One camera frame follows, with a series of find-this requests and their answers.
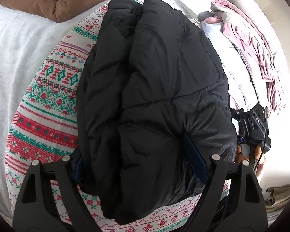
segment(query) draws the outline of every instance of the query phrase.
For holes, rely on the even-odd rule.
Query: light blue cloth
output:
[[[218,53],[224,72],[229,73],[239,87],[246,108],[252,109],[258,102],[249,72],[232,42],[222,33],[223,23],[201,23],[201,28]]]

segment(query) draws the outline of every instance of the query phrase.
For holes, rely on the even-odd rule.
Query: white blanket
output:
[[[194,16],[178,0],[163,1],[190,18]],[[16,109],[34,75],[57,43],[104,3],[63,23],[0,6],[0,211],[7,217],[11,218],[12,213],[5,182],[4,156]]]

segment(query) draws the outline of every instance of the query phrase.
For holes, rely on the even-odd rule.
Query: human hand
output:
[[[247,157],[241,155],[240,152],[241,152],[241,146],[237,146],[236,156],[235,156],[235,161],[234,162],[241,163],[245,159],[249,160]],[[261,153],[262,153],[262,148],[259,145],[257,145],[256,149],[254,150],[254,157],[255,157],[256,161],[259,160]],[[257,166],[257,171],[256,171],[256,177],[257,177],[257,180],[258,180],[259,183],[260,183],[261,178],[262,178],[262,176],[264,175],[264,172],[265,172],[265,164],[266,164],[266,158],[265,158],[265,156],[263,154],[261,159],[260,159],[260,162],[259,162],[259,164]]]

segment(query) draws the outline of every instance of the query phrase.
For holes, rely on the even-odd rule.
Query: bed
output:
[[[180,0],[163,1],[170,4],[174,9],[181,10],[192,22],[198,24],[197,14],[203,11],[202,8],[200,8],[199,11],[197,11],[197,9],[192,11]],[[56,123],[57,121],[55,117],[45,120],[42,113],[39,116],[35,111],[35,103],[37,102],[35,102],[34,97],[30,95],[33,90],[33,83],[37,81],[37,79],[33,80],[33,78],[38,78],[39,75],[45,71],[43,69],[48,68],[49,65],[60,65],[60,59],[64,60],[65,63],[71,62],[72,60],[70,61],[65,55],[65,51],[69,48],[78,53],[77,55],[73,56],[73,54],[71,54],[69,56],[71,56],[71,59],[74,57],[74,61],[81,67],[95,42],[94,37],[92,37],[90,33],[89,35],[87,33],[87,35],[82,33],[82,28],[88,28],[89,32],[94,32],[94,27],[91,28],[91,25],[94,25],[94,22],[99,22],[103,17],[105,6],[107,6],[105,5],[106,2],[107,1],[104,1],[63,23],[55,23],[36,15],[14,11],[0,6],[0,212],[9,218],[13,216],[17,199],[17,189],[19,190],[21,186],[21,179],[19,177],[23,179],[23,173],[26,171],[28,163],[30,164],[30,161],[27,160],[23,162],[15,160],[15,156],[25,159],[25,154],[28,153],[27,150],[29,149],[26,146],[22,146],[21,151],[15,153],[15,151],[18,151],[16,150],[18,144],[12,139],[15,136],[11,134],[11,132],[15,130],[17,122],[20,121],[19,117],[23,114],[22,111],[25,109],[25,107],[23,107],[23,102],[26,100],[29,102],[29,106],[27,105],[28,107],[25,109],[27,115],[23,114],[25,117],[27,116],[30,118],[30,116],[35,115],[35,117],[31,118],[35,118],[37,121],[40,120],[41,123],[45,125],[47,125],[47,121],[51,121],[52,123]],[[73,38],[76,39],[75,33],[79,34],[77,40],[75,40],[76,43],[73,40]],[[65,66],[64,69],[67,73],[70,71],[67,66]],[[69,117],[69,114],[62,119],[63,120],[59,121],[61,124],[64,123],[67,125],[67,123],[72,123],[70,121],[72,118]],[[72,136],[77,135],[75,124],[70,124],[69,127],[64,126],[63,129],[65,128],[69,129]],[[30,143],[30,135],[28,137],[26,137],[25,133],[21,133],[21,135],[24,136],[24,139],[27,139],[27,143]],[[70,146],[70,148],[68,147],[64,152],[70,152],[71,147],[72,146]],[[34,156],[35,158],[39,158],[39,154],[35,153]],[[58,188],[56,188],[55,183],[54,186],[54,197],[57,198],[58,205],[62,204],[60,193],[57,192]],[[224,195],[227,194],[228,189],[229,182],[226,182]],[[130,226],[130,228],[125,228],[120,226],[116,227],[117,225],[115,223],[110,225],[110,223],[107,223],[105,219],[103,219],[101,211],[95,211],[97,207],[94,206],[99,203],[96,197],[88,195],[84,195],[83,197],[93,218],[96,222],[99,222],[98,225],[100,227],[107,226],[108,228],[105,230],[112,231],[112,229],[116,229],[122,232],[126,230],[129,232],[150,231],[162,227],[164,228],[163,231],[170,231],[180,227],[189,217],[188,214],[192,212],[198,198],[200,197],[189,198],[182,203],[163,207],[153,212],[151,217],[144,219],[141,224],[136,223]],[[167,217],[168,219],[160,219],[163,214],[174,214],[175,211],[180,213],[180,218],[178,218],[177,215],[169,215]],[[69,218],[65,216],[64,207],[61,207],[60,214],[63,221],[69,222]],[[157,222],[155,225],[156,227],[148,223],[149,219]]]

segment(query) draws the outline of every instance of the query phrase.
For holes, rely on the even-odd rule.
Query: pink blanket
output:
[[[220,15],[224,22],[223,34],[241,51],[254,84],[258,84],[260,90],[263,90],[258,78],[261,77],[266,82],[269,112],[281,111],[286,106],[283,88],[278,75],[279,70],[274,66],[273,54],[265,37],[249,17],[229,1],[211,2],[213,12]],[[263,93],[257,91],[257,94],[262,105]]]

